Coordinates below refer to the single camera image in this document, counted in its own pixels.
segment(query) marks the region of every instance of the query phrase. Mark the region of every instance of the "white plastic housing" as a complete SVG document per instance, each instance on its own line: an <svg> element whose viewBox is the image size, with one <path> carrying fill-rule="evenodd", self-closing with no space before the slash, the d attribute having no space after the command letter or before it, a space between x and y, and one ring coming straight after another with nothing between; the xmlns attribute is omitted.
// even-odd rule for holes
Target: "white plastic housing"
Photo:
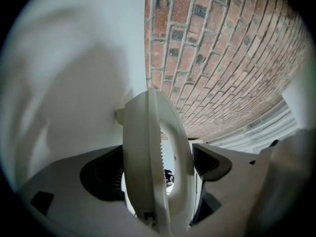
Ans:
<svg viewBox="0 0 316 237"><path fill-rule="evenodd" d="M180 118L160 91L150 88L121 112L126 189L138 218L153 213L153 229L170 235L186 230L193 213L196 184L192 154ZM168 199L161 156L160 130L172 145L175 183Z"/></svg>

